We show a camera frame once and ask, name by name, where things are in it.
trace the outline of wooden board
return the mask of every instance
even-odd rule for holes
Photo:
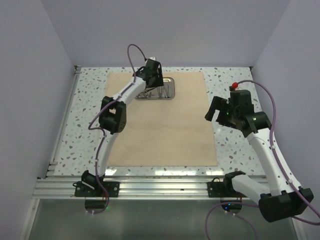
[[[136,100],[111,150],[108,166],[217,166],[214,130],[202,72],[170,72],[172,100]],[[119,92],[132,73],[109,73],[106,96]]]

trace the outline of wire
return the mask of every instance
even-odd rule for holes
[[[127,53],[127,57],[129,59],[129,62],[130,62],[130,66],[133,70],[133,82],[131,84],[129,84],[118,96],[115,100],[109,102],[108,104],[106,104],[98,113],[97,115],[94,116],[94,118],[92,119],[92,121],[89,123],[89,126],[88,126],[88,130],[101,130],[102,131],[102,134],[103,134],[103,137],[101,138],[101,141],[98,145],[98,148],[96,149],[96,152],[95,152],[95,163],[94,163],[94,170],[95,170],[95,179],[99,185],[100,188],[102,188],[102,191],[104,192],[105,194],[105,197],[106,197],[106,202],[105,202],[105,205],[103,207],[103,209],[99,210],[99,211],[92,211],[93,214],[99,214],[99,213],[102,213],[103,211],[105,211],[109,205],[109,193],[107,191],[107,189],[102,185],[102,183],[100,182],[99,180],[99,173],[98,173],[98,161],[99,161],[99,152],[101,150],[101,147],[102,147],[102,144],[105,140],[105,138],[107,137],[107,134],[105,132],[105,130],[101,127],[92,127],[93,124],[95,123],[95,121],[98,119],[98,117],[105,111],[107,110],[112,104],[114,104],[115,102],[117,102],[118,100],[120,100],[120,98],[123,96],[123,94],[125,94],[125,92],[131,88],[135,82],[136,82],[136,78],[137,78],[137,75],[136,75],[136,71],[135,71],[135,67],[132,63],[132,60],[131,60],[131,57],[130,57],[130,53],[129,53],[129,49],[131,46],[134,46],[136,47],[140,52],[141,54],[143,55],[143,58],[144,60],[146,60],[146,56],[144,54],[144,52],[141,50],[140,47],[138,47],[137,45],[135,44],[129,44],[129,46],[127,47],[126,49],[126,53]]]
[[[223,203],[219,203],[217,205],[215,205],[213,208],[210,209],[210,211],[207,213],[206,217],[205,217],[205,223],[204,223],[204,230],[205,230],[205,235],[206,235],[206,238],[208,240],[211,240],[210,236],[209,236],[209,231],[208,231],[208,219],[209,219],[209,216],[210,214],[218,207],[222,206],[222,205],[226,205],[226,204],[238,204],[238,205],[243,205],[243,206],[248,206],[248,207],[254,207],[254,208],[258,208],[259,206],[256,205],[256,204],[250,204],[250,203],[244,203],[244,202],[238,202],[238,201],[228,201],[228,202],[223,202]],[[250,227],[252,228],[252,230],[254,231],[254,236],[255,236],[255,239],[258,240],[259,239],[259,236],[258,236],[258,232],[256,230],[256,228],[252,225],[251,222],[249,222],[246,218],[244,218],[243,216],[240,216],[238,214],[234,214],[235,217],[239,218],[239,219],[242,219],[243,221],[245,221],[247,224],[250,225]]]
[[[311,203],[299,192],[299,190],[294,186],[294,184],[292,182],[290,182],[290,177],[288,176],[288,174],[286,173],[286,170],[284,169],[283,165],[281,164],[281,161],[278,157],[277,151],[275,148],[273,148],[274,146],[274,131],[275,131],[275,125],[276,125],[276,103],[275,103],[275,99],[273,98],[273,96],[271,95],[271,93],[269,92],[269,90],[263,86],[261,83],[252,81],[252,80],[243,80],[243,81],[239,81],[238,84],[242,84],[242,83],[253,83],[256,84],[258,86],[260,86],[261,88],[263,88],[263,90],[266,91],[266,93],[269,95],[271,102],[272,102],[272,107],[273,107],[273,118],[272,118],[272,124],[271,124],[271,129],[270,129],[270,135],[269,135],[269,141],[270,141],[270,146],[271,146],[271,150],[273,152],[274,158],[276,160],[276,163],[278,164],[282,174],[284,175],[285,180],[289,183],[289,185],[291,186],[291,188],[295,191],[295,193],[301,198],[301,200],[320,218],[320,212],[316,210],[316,208],[311,205]],[[294,219],[297,219],[301,222],[310,224],[310,225],[315,225],[315,226],[320,226],[320,222],[313,222],[313,221],[309,221],[309,220],[305,220],[302,219],[300,217],[294,216]]]

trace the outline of red cap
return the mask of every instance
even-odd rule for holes
[[[232,83],[231,87],[233,89],[236,89],[238,87],[238,83],[235,81],[234,83]]]

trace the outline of gray wall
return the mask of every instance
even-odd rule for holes
[[[290,0],[42,2],[77,65],[129,66],[126,47],[135,43],[164,66],[248,67]]]
[[[0,239],[18,239],[57,137],[73,64],[40,0],[0,4]]]
[[[320,210],[320,1],[292,0],[253,68],[253,78],[272,92],[277,106],[275,135],[283,155]],[[270,116],[269,98],[259,91]],[[305,218],[319,222],[307,211]],[[319,226],[305,225],[309,239]]]

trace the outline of cable clip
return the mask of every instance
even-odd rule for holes
[[[294,181],[290,178],[288,181],[286,181],[286,184],[292,184]]]

